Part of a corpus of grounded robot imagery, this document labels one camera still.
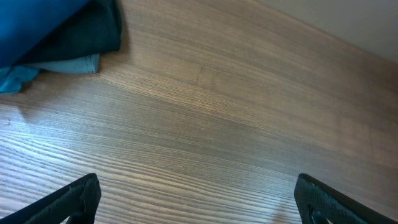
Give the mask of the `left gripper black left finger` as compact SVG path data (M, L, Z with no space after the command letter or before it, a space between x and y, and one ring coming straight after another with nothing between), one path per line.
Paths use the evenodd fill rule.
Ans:
M94 224L100 198L99 180L90 173L2 218L1 224Z

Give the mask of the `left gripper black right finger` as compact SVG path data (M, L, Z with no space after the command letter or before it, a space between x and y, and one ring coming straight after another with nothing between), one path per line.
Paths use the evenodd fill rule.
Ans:
M302 223L397 224L308 174L298 175L294 198Z

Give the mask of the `blue polo shirt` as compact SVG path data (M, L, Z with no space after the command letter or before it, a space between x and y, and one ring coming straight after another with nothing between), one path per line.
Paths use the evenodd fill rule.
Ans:
M38 68L17 61L88 0L1 0L1 93L16 93Z

